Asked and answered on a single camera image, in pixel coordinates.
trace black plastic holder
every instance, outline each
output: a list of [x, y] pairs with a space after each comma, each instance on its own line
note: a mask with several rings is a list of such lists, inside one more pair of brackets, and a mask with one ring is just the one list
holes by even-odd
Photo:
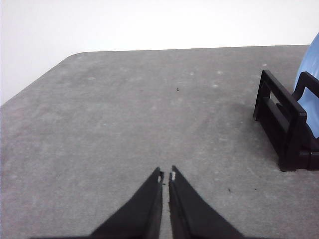
[[[291, 95], [270, 71], [262, 71], [254, 119], [260, 121], [277, 152], [282, 171], [319, 170], [319, 143], [306, 123], [306, 111], [298, 103], [305, 88], [319, 97], [319, 82], [308, 72], [300, 74]], [[274, 103], [271, 93], [279, 103]]]

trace blue object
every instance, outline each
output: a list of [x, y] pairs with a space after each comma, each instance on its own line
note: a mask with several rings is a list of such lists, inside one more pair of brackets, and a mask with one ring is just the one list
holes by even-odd
[[[319, 33], [309, 46], [303, 61], [300, 64], [295, 87], [301, 72], [307, 71], [314, 77], [319, 79]], [[310, 90], [305, 88], [303, 96], [298, 100], [299, 104], [307, 112], [307, 124], [312, 130], [316, 138], [319, 137], [319, 98], [315, 96]]]

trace gray table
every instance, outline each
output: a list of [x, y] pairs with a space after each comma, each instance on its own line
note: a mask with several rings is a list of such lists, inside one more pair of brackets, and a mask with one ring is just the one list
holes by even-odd
[[252, 118], [261, 70], [291, 91], [306, 48], [66, 58], [1, 108], [2, 238], [87, 235], [172, 164], [245, 235], [319, 238], [319, 172], [280, 172]]

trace black stand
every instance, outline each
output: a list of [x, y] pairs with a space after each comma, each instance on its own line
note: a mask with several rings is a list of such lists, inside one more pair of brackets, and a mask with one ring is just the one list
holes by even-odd
[[[262, 71], [254, 118], [277, 152], [282, 171], [319, 170], [319, 142], [306, 123], [306, 111], [297, 102], [305, 87], [319, 97], [319, 82], [308, 72], [300, 74], [291, 95], [270, 71]], [[280, 103], [273, 102], [271, 92]]]

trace white tip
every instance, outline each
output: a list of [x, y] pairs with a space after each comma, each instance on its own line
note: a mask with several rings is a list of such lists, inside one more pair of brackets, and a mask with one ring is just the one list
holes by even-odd
[[171, 173], [171, 180], [172, 180], [172, 181], [175, 180], [175, 176], [176, 176], [176, 173], [173, 171], [173, 172]]

